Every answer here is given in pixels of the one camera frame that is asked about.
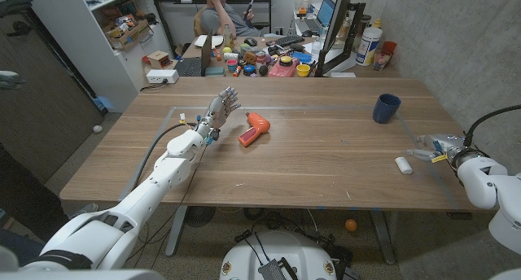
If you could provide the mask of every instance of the power strip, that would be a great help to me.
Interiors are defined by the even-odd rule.
[[[151,84],[160,84],[164,79],[166,79],[169,84],[175,84],[179,79],[179,73],[177,73],[177,69],[152,69],[147,74],[147,79]]]

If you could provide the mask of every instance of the orange toy drill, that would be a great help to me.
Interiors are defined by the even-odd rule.
[[[239,142],[245,147],[255,141],[261,133],[267,133],[269,130],[269,121],[264,119],[264,117],[255,112],[246,113],[246,116],[247,122],[252,125],[252,127],[246,133],[243,133],[243,135],[238,137]]]

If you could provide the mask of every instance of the white robotic arm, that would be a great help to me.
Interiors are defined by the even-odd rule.
[[[240,105],[228,88],[214,98],[201,121],[167,145],[154,170],[114,208],[82,214],[67,223],[45,245],[25,271],[68,269],[118,269],[138,240],[139,232],[163,197],[190,175],[196,152],[209,138],[218,139],[219,128]]]
[[[432,134],[420,136],[418,141],[435,150],[430,155],[422,152],[424,157],[447,155],[447,161],[473,205],[491,209],[499,204],[488,229],[499,243],[521,254],[521,173],[509,176],[504,166],[482,152],[466,147],[461,137]]]

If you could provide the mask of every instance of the yellow cup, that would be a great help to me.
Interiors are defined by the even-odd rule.
[[[307,77],[309,73],[309,65],[299,64],[296,67],[296,73],[299,75],[299,77]]]

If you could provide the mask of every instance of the laptop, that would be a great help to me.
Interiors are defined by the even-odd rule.
[[[212,35],[208,33],[206,41],[201,49],[201,57],[185,58],[177,61],[174,69],[177,69],[180,77],[204,77],[204,71],[210,66],[212,60]]]
[[[334,10],[335,3],[332,0],[322,0],[322,5],[320,6],[320,11],[318,11],[316,19],[297,20],[296,25],[302,33],[310,30],[312,34],[318,35],[318,31],[324,24],[329,25],[331,23]]]

